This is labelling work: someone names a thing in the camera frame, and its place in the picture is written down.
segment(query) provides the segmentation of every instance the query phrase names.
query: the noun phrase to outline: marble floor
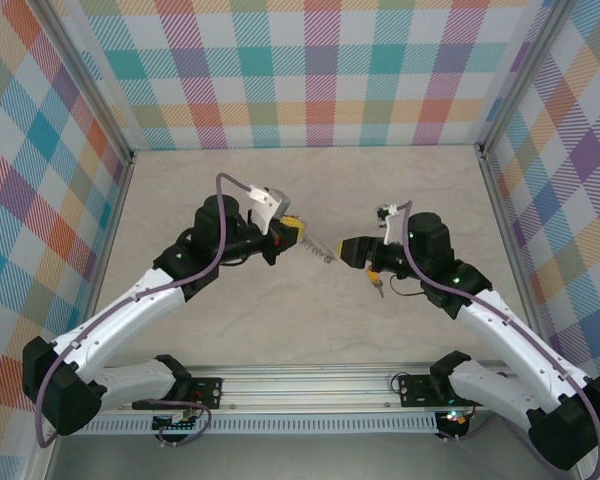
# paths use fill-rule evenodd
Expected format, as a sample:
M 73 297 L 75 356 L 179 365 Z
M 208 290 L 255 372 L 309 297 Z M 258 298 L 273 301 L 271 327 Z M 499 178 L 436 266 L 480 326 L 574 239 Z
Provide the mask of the marble floor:
M 142 152 L 100 297 L 129 288 L 192 225 L 196 209 L 227 172 L 284 191 L 288 213 L 331 250 L 342 239 L 382 236 L 374 208 L 412 199 L 451 231 L 456 256 L 478 267 L 522 316 L 520 299 L 470 146 Z M 250 201 L 235 187 L 244 207 Z M 185 365 L 435 361 L 454 349 L 498 359 L 470 331 L 430 305 L 387 286 L 385 298 L 362 270 L 325 263 L 302 245 L 269 267 L 252 257 L 189 303 L 131 340 L 112 365 L 170 353 Z M 404 292 L 415 280 L 398 282 Z

